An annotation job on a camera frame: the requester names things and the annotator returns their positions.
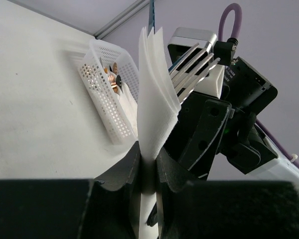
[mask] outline perforated basket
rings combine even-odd
[[[127,119],[116,93],[114,93],[106,67],[118,65],[118,74],[127,83],[133,97],[137,100],[139,92],[139,71],[129,53],[119,46],[101,40],[91,40],[90,49],[78,67],[79,74],[103,124],[114,144],[125,144],[136,140],[132,126]]]

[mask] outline white paper napkin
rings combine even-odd
[[[137,125],[142,155],[141,239],[156,239],[157,225],[146,225],[156,202],[155,159],[177,123],[180,103],[165,61],[163,32],[141,31],[139,41],[140,90]]]
[[[122,90],[119,89],[118,100],[124,110],[124,113],[131,123],[134,135],[138,137],[138,126],[137,126],[137,110],[138,104],[134,100],[129,86],[122,82]]]

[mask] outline white table surface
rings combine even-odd
[[[0,178],[93,178],[126,154],[76,70],[92,38],[0,0]]]

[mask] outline metal fork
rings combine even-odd
[[[214,53],[209,53],[202,61],[200,61],[181,81],[181,77],[186,73],[186,71],[206,52],[207,49],[203,48],[201,49],[191,60],[189,60],[185,66],[182,67],[180,71],[178,71],[176,74],[177,68],[198,48],[199,43],[196,43],[193,45],[187,52],[185,52],[181,58],[179,58],[174,65],[169,70],[169,75],[171,76],[171,81],[173,83],[173,86],[175,88],[176,94],[178,94],[186,84],[189,84],[187,88],[184,89],[184,91],[178,96],[180,104],[182,104],[187,97],[190,95],[190,93],[193,92],[195,87],[199,82],[201,82],[208,73],[218,64],[220,61],[220,58],[216,58],[212,63],[210,63],[207,68],[205,68],[198,76],[196,76],[196,73],[203,68],[208,62],[214,57]]]

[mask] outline white plastic part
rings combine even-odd
[[[200,92],[206,95],[214,96],[220,99],[223,81],[224,81],[225,67],[222,65],[216,65],[212,70],[210,70],[208,77],[205,77],[198,85],[195,87],[194,91]],[[184,74],[179,81],[184,79],[187,74]]]
[[[118,65],[122,81],[127,83],[135,99],[139,91],[139,71],[129,53],[119,46],[101,40],[91,40],[90,50],[78,67],[79,74],[102,122],[114,144],[126,144],[137,140],[128,117],[113,91],[104,67]]]
[[[291,163],[295,162],[298,159],[298,155],[296,155],[295,153],[293,153],[291,155],[293,158],[290,160]]]
[[[265,140],[278,154],[278,158],[253,170],[249,175],[261,180],[290,181],[299,188],[299,169],[292,164],[268,138],[265,138]]]

